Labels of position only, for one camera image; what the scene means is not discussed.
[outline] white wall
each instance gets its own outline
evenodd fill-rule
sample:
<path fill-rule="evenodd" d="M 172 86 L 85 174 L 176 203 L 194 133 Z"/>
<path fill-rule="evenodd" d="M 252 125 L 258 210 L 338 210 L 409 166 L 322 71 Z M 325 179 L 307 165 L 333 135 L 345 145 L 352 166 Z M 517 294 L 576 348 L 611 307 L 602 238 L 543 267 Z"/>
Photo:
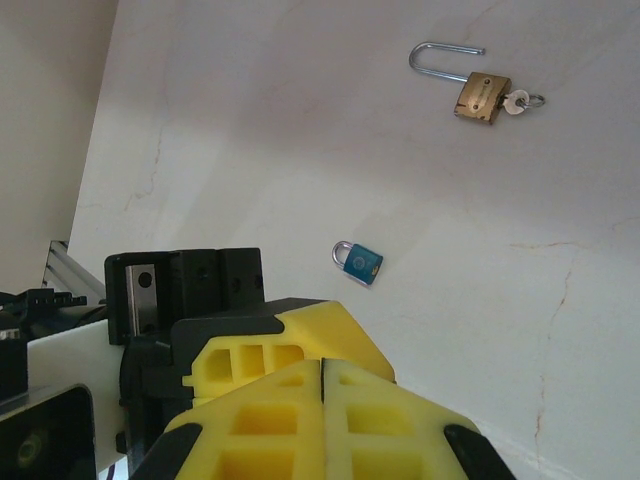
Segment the white wall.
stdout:
<path fill-rule="evenodd" d="M 117 0 L 0 0 L 0 290 L 69 238 Z"/>

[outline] circular hole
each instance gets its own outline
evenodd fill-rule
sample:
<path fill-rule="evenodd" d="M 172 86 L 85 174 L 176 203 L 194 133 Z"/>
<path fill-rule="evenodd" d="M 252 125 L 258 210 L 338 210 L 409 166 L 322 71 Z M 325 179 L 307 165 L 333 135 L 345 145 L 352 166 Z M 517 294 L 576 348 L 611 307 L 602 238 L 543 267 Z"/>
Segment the circular hole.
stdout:
<path fill-rule="evenodd" d="M 36 453 L 36 447 L 32 443 L 23 443 L 18 450 L 18 459 L 21 461 L 29 460 Z"/>
<path fill-rule="evenodd" d="M 149 272 L 142 272 L 138 276 L 138 284 L 142 288 L 149 288 L 152 283 L 153 283 L 153 277 L 151 276 L 151 274 Z"/>
<path fill-rule="evenodd" d="M 231 281 L 231 291 L 233 293 L 238 293 L 240 291 L 240 287 L 242 287 L 242 282 L 240 282 L 239 278 L 234 278 Z"/>
<path fill-rule="evenodd" d="M 42 438 L 39 435 L 30 434 L 18 448 L 18 467 L 29 468 L 37 460 L 42 452 Z"/>

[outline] crack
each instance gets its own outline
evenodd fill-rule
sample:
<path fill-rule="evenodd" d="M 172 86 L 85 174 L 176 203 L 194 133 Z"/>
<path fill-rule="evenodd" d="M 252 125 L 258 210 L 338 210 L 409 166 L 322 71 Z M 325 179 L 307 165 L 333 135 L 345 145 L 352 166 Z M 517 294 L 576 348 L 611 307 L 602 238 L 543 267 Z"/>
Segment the crack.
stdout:
<path fill-rule="evenodd" d="M 555 312 L 553 312 L 553 315 L 551 316 L 551 319 L 549 320 L 549 324 L 547 327 L 547 341 L 546 341 L 544 353 L 543 353 L 542 373 L 540 374 L 540 394 L 539 394 L 540 406 L 538 407 L 538 413 L 536 415 L 536 431 L 533 436 L 533 440 L 536 446 L 536 459 L 538 462 L 538 471 L 540 471 L 541 464 L 542 464 L 542 460 L 540 457 L 540 435 L 542 434 L 542 427 L 544 425 L 544 414 L 546 411 L 545 395 L 546 395 L 546 388 L 547 388 L 547 367 L 549 363 L 549 354 L 551 353 L 551 336 L 552 336 L 553 327 L 556 323 L 556 318 L 558 317 L 560 310 L 562 310 L 562 307 L 566 303 L 567 296 L 569 295 L 569 280 L 573 275 L 573 267 L 576 263 L 576 259 L 577 259 L 577 255 L 573 257 L 573 260 L 571 260 L 571 264 L 569 265 L 569 271 L 564 277 L 564 293 L 562 295 L 562 299 L 558 303 L 558 306 Z"/>
<path fill-rule="evenodd" d="M 587 247 L 582 245 L 580 242 L 571 241 L 571 242 L 553 242 L 553 243 L 510 243 L 509 246 L 511 248 L 521 248 L 524 250 L 541 250 L 543 248 L 553 248 L 553 247 L 576 247 L 586 250 Z"/>
<path fill-rule="evenodd" d="M 278 20 L 278 23 L 282 23 L 284 21 L 285 18 L 287 18 L 291 12 L 293 12 L 294 10 L 296 10 L 298 7 L 300 7 L 301 5 L 303 5 L 305 2 L 305 0 L 298 0 L 296 3 L 294 3 L 293 5 L 291 5 L 289 8 L 287 8 L 287 10 L 282 14 L 282 16 L 280 17 L 280 19 Z"/>
<path fill-rule="evenodd" d="M 78 210 L 84 210 L 86 208 L 104 208 L 101 203 L 88 203 L 86 205 L 78 205 Z"/>
<path fill-rule="evenodd" d="M 616 232 L 618 230 L 618 227 L 621 227 L 622 225 L 625 225 L 629 222 L 637 222 L 637 221 L 640 221 L 640 216 L 625 218 L 624 220 L 620 220 L 619 222 L 616 222 L 613 225 L 611 225 L 611 231 Z"/>
<path fill-rule="evenodd" d="M 480 14 L 469 25 L 467 25 L 467 28 L 464 29 L 465 35 L 464 35 L 464 40 L 462 40 L 462 43 L 464 44 L 469 41 L 469 39 L 471 38 L 471 35 L 473 34 L 472 32 L 473 27 L 475 27 L 476 23 L 478 23 L 482 19 L 482 17 L 490 13 L 496 7 L 501 6 L 506 1 L 507 0 L 498 0 L 497 2 L 493 3 L 492 5 L 485 8 L 482 12 L 480 12 Z"/>
<path fill-rule="evenodd" d="M 166 110 L 166 112 L 164 113 L 167 119 L 162 124 L 162 126 L 160 127 L 160 131 L 158 132 L 158 141 L 156 143 L 156 154 L 155 154 L 155 157 L 153 158 L 153 170 L 151 171 L 151 175 L 149 176 L 149 182 L 151 183 L 151 187 L 149 189 L 146 189 L 146 188 L 143 189 L 142 192 L 134 192 L 132 195 L 130 195 L 124 207 L 125 212 L 129 210 L 129 207 L 131 206 L 131 202 L 133 201 L 134 198 L 137 200 L 141 200 L 144 197 L 148 197 L 153 193 L 156 186 L 158 164 L 160 163 L 160 158 L 162 156 L 162 141 L 163 141 L 164 130 L 171 123 L 171 108 L 169 106 L 169 93 L 167 91 L 168 90 L 167 89 L 167 85 L 168 85 L 167 71 L 169 70 L 169 58 L 171 56 L 172 49 L 174 48 L 174 43 L 175 43 L 175 31 L 171 39 L 171 43 L 167 49 L 167 55 L 164 61 L 164 69 L 162 71 L 162 86 L 161 86 L 160 94 L 163 99 L 163 103 L 164 103 L 163 108 Z"/>

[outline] yellow plastic part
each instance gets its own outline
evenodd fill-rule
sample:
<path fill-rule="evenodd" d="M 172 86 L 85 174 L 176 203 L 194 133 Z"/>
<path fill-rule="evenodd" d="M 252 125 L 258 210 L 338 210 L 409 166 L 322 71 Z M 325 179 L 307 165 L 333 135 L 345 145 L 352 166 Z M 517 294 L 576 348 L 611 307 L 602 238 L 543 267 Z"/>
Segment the yellow plastic part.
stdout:
<path fill-rule="evenodd" d="M 341 360 L 324 394 L 327 479 L 467 480 L 443 432 L 468 418 Z"/>
<path fill-rule="evenodd" d="M 323 302 L 276 315 L 278 335 L 215 337 L 202 349 L 183 385 L 194 390 L 194 406 L 305 359 L 341 358 L 389 381 L 391 364 L 338 302 Z"/>
<path fill-rule="evenodd" d="M 298 362 L 179 415 L 203 426 L 176 480 L 324 480 L 320 362 Z"/>
<path fill-rule="evenodd" d="M 298 362 L 176 417 L 202 433 L 177 480 L 466 480 L 467 418 L 342 360 Z"/>

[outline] black cable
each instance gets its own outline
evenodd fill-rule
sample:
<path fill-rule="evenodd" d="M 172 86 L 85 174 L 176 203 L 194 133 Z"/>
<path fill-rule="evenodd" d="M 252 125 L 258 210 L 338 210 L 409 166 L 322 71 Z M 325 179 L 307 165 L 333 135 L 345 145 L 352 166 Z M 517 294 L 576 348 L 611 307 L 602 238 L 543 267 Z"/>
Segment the black cable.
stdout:
<path fill-rule="evenodd" d="M 113 480 L 116 476 L 116 464 L 114 463 L 109 467 L 109 471 L 107 472 L 107 480 Z"/>
<path fill-rule="evenodd" d="M 99 322 L 105 318 L 107 318 L 107 307 L 99 306 L 82 315 L 78 320 L 78 323 L 76 323 L 73 328 L 84 327 L 85 325 Z"/>

